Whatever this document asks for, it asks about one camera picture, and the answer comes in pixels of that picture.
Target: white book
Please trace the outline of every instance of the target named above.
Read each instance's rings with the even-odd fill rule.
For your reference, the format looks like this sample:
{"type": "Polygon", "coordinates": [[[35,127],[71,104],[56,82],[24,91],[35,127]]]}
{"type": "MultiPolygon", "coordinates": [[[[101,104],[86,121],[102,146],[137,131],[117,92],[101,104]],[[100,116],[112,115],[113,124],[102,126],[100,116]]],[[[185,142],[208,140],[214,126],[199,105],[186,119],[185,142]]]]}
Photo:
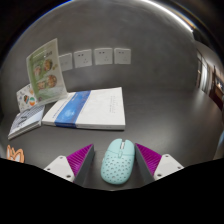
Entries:
{"type": "Polygon", "coordinates": [[[69,93],[47,112],[42,123],[85,129],[125,129],[122,88],[69,93]]]}
{"type": "Polygon", "coordinates": [[[35,106],[16,115],[10,129],[8,139],[41,126],[45,106],[35,106]]]}

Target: ceiling light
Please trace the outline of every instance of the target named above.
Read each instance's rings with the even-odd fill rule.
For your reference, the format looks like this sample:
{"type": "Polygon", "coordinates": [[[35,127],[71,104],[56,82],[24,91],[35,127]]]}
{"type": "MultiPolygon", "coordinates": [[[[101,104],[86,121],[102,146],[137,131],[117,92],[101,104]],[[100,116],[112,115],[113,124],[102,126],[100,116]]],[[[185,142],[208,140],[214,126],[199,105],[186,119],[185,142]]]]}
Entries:
{"type": "Polygon", "coordinates": [[[182,19],[180,19],[177,15],[175,15],[174,13],[172,13],[171,11],[169,11],[168,9],[164,8],[163,6],[155,3],[155,2],[151,2],[148,0],[141,0],[142,2],[146,2],[149,3],[151,5],[154,5],[155,7],[163,10],[164,12],[168,13],[169,15],[171,15],[174,19],[176,19],[179,23],[181,23],[186,29],[188,29],[190,32],[193,32],[193,30],[191,29],[191,27],[189,27],[182,19]]]}

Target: gray wall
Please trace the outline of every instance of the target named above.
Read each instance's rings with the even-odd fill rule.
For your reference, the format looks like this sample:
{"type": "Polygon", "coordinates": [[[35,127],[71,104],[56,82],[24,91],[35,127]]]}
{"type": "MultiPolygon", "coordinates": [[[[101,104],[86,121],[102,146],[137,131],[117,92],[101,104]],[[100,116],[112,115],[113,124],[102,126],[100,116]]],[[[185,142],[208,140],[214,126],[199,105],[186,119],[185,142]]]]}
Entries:
{"type": "Polygon", "coordinates": [[[0,77],[5,114],[18,111],[16,92],[29,83],[26,57],[54,38],[60,55],[99,47],[132,50],[131,65],[93,65],[63,72],[69,92],[118,86],[124,92],[195,87],[193,35],[170,15],[137,0],[80,0],[41,17],[12,47],[0,77]]]}

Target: computer mouse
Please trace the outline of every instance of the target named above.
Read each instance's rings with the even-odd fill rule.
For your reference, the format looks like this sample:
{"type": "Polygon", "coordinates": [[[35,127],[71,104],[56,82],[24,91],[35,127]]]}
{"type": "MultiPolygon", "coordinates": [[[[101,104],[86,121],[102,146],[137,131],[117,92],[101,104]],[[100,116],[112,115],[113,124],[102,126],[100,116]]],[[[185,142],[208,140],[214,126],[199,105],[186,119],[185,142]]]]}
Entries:
{"type": "Polygon", "coordinates": [[[109,145],[101,166],[101,177],[110,184],[123,184],[131,175],[135,158],[134,144],[115,139],[109,145]]]}

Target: blue stripe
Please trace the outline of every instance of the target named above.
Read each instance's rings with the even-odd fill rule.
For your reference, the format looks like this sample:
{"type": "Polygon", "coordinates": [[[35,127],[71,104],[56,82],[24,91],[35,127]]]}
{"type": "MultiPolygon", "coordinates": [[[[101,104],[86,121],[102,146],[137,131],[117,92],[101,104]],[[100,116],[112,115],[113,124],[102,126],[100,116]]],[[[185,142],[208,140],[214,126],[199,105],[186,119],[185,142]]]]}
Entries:
{"type": "Polygon", "coordinates": [[[76,128],[76,121],[91,91],[77,92],[55,120],[57,127],[76,128]]]}

